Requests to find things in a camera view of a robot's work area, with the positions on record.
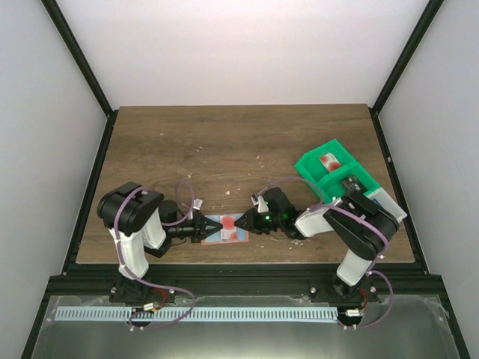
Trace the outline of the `red white card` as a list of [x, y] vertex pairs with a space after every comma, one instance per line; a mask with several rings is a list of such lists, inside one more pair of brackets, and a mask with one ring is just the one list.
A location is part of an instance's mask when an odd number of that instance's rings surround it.
[[236, 241], [237, 227], [235, 226], [235, 217], [232, 215], [221, 215], [220, 223], [222, 225], [220, 239], [224, 242]]
[[333, 153], [325, 153], [319, 157], [319, 160], [328, 173], [342, 167], [342, 164]]

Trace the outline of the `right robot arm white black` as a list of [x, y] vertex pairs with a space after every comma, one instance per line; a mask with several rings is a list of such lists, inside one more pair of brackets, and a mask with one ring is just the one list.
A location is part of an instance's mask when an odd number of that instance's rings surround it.
[[287, 238], [297, 240], [326, 232], [340, 237], [348, 250], [332, 279], [332, 289], [342, 299], [358, 290], [400, 227], [384, 206], [354, 188], [333, 204], [318, 203], [302, 211], [279, 187], [251, 198], [254, 206], [234, 222], [242, 230], [258, 235], [280, 230]]

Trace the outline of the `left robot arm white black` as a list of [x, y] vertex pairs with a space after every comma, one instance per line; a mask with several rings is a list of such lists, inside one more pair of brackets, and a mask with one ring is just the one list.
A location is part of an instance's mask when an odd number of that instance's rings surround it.
[[147, 252], [160, 257], [171, 247], [173, 239], [199, 243], [223, 229], [220, 221], [200, 211], [200, 200], [193, 192], [190, 194], [190, 202], [181, 204], [136, 182], [127, 182], [101, 198], [97, 215], [114, 240], [118, 271], [123, 277], [152, 289], [189, 292], [151, 283], [144, 276], [149, 270]]

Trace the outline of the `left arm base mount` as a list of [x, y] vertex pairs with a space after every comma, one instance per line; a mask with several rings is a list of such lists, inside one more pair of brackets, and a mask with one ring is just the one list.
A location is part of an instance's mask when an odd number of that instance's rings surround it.
[[113, 282], [110, 292], [110, 302], [123, 303], [128, 305], [143, 305], [153, 301], [159, 303], [171, 303], [175, 294], [171, 294], [167, 289], [157, 289], [145, 286], [135, 280], [130, 280], [123, 276], [118, 277]]

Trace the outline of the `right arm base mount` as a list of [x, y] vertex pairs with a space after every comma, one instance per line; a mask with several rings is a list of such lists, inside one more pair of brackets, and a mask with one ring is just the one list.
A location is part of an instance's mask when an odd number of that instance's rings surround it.
[[308, 282], [309, 296], [315, 302], [327, 302], [330, 305], [360, 304], [377, 302], [378, 297], [371, 292], [372, 282], [360, 280], [355, 286], [348, 286], [336, 276], [322, 277]]

